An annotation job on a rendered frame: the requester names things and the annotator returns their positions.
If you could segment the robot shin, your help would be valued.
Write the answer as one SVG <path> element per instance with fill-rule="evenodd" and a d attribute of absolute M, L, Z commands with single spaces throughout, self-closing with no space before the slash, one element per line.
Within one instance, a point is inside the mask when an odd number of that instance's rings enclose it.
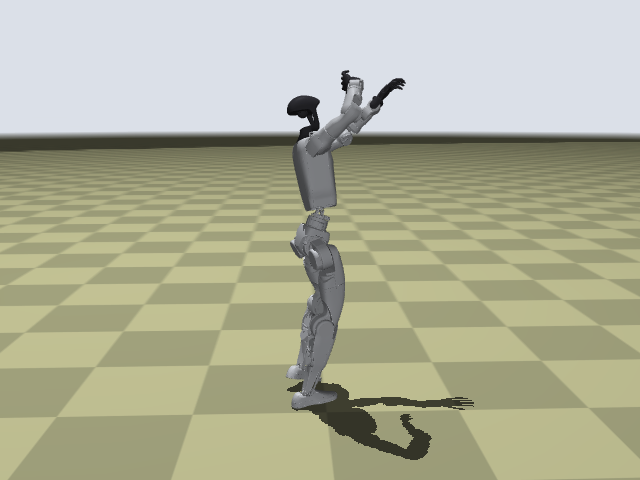
<path fill-rule="evenodd" d="M 322 320 L 315 328 L 315 335 L 312 334 L 308 337 L 305 355 L 306 371 L 302 385 L 304 396 L 314 394 L 314 389 L 322 373 L 321 371 L 325 368 L 332 351 L 337 330 L 338 325 L 334 329 L 334 325 L 330 320 Z M 311 392 L 312 387 L 313 390 Z M 305 395 L 306 393 L 308 394 Z"/>
<path fill-rule="evenodd" d="M 302 328 L 301 328 L 302 331 L 300 333 L 301 345 L 300 345 L 300 351 L 299 351 L 297 364 L 296 364 L 296 366 L 300 365 L 300 369 L 302 369 L 302 370 L 306 370 L 306 367 L 305 367 L 305 365 L 306 365 L 305 355 L 306 355 L 308 337 L 313 334 L 311 332 L 311 330 L 310 330 L 309 324 L 310 324 L 310 320 L 312 319 L 313 316 L 315 316 L 315 314 L 312 314 L 309 311 L 309 308 L 308 308 L 309 300 L 313 295 L 311 295 L 308 298 L 307 309 L 306 309 L 306 311 L 304 313 L 304 316 L 303 316 L 303 319 L 302 319 Z"/>

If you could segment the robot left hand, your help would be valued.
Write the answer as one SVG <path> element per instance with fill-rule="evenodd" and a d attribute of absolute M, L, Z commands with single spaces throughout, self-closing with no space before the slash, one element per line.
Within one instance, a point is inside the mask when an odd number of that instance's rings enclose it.
<path fill-rule="evenodd" d="M 405 80 L 403 80 L 402 78 L 395 78 L 393 79 L 389 84 L 385 85 L 382 90 L 378 93 L 377 96 L 373 96 L 373 100 L 370 102 L 370 107 L 372 109 L 375 109 L 379 106 L 382 107 L 383 105 L 383 100 L 389 95 L 389 93 L 391 91 L 393 91 L 394 89 L 400 89 L 402 90 L 403 88 L 398 86 L 404 86 L 404 84 L 402 83 L 406 83 Z"/>

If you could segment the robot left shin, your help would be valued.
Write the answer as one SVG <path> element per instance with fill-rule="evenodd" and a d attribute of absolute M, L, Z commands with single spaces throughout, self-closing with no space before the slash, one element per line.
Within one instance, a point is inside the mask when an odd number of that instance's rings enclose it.
<path fill-rule="evenodd" d="M 306 370 L 306 367 L 305 367 L 305 365 L 306 365 L 305 355 L 306 355 L 308 337 L 313 334 L 311 332 L 311 330 L 310 330 L 309 324 L 310 324 L 310 320 L 312 319 L 313 316 L 315 316 L 315 314 L 312 314 L 309 311 L 309 308 L 308 308 L 309 300 L 313 295 L 311 295 L 308 298 L 307 309 L 306 309 L 306 311 L 304 313 L 304 316 L 303 316 L 303 319 L 302 319 L 302 328 L 301 328 L 302 331 L 300 333 L 301 345 L 300 345 L 300 351 L 299 351 L 297 364 L 296 364 L 296 366 L 300 365 L 300 369 L 302 369 L 302 370 Z"/>

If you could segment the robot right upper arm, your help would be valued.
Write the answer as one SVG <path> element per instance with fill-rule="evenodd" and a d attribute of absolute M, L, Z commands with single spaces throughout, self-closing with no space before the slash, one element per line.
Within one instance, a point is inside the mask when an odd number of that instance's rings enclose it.
<path fill-rule="evenodd" d="M 312 134 L 306 145 L 306 150 L 311 157 L 322 155 L 330 150 L 332 142 L 340 136 L 344 130 L 352 123 L 358 122 L 362 117 L 363 110 L 355 102 L 347 112 L 333 118 L 321 130 Z"/>

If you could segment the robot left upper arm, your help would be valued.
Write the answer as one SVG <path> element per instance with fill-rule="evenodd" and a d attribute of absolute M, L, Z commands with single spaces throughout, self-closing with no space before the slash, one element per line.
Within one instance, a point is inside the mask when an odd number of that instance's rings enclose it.
<path fill-rule="evenodd" d="M 330 148 L 330 151 L 332 152 L 340 147 L 350 145 L 352 143 L 352 139 L 353 139 L 352 134 L 346 128 L 344 132 L 332 142 L 332 147 Z"/>

